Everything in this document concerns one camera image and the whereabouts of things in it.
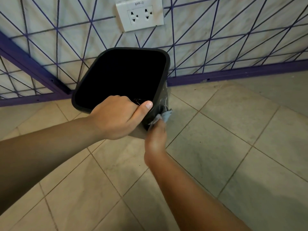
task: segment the gray rag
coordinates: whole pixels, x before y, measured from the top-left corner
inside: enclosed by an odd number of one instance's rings
[[[162,119],[164,121],[164,123],[166,123],[169,119],[169,117],[171,116],[172,114],[172,109],[168,109],[167,106],[164,105],[163,107],[163,111],[161,112],[161,114],[157,114],[156,117],[154,118],[153,121],[151,121],[151,123],[149,124],[150,127],[149,127],[149,130],[153,127],[153,125],[159,120],[159,119]]]

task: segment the black trash can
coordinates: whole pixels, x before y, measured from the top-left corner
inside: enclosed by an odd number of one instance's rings
[[[170,57],[161,49],[116,47],[102,52],[77,85],[73,106],[90,113],[110,95],[127,96],[135,104],[153,102],[152,109],[130,134],[145,138],[149,123],[168,106],[166,79]]]

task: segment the person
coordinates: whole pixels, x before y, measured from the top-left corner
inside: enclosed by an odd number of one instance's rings
[[[0,214],[60,164],[91,144],[128,135],[152,108],[110,96],[85,118],[0,142]],[[159,120],[145,139],[144,161],[181,230],[250,230],[202,190],[167,154],[166,125]]]

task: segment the hand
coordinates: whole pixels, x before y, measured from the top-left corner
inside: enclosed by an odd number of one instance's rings
[[[145,139],[144,161],[147,166],[153,158],[166,154],[167,132],[166,124],[159,119],[147,133]]]
[[[138,106],[126,96],[109,96],[87,118],[98,127],[102,139],[116,140],[131,133],[152,106],[151,101]]]

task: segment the electrical outlet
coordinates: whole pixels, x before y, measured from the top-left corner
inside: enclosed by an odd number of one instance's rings
[[[128,0],[116,7],[125,32],[164,24],[162,0]]]

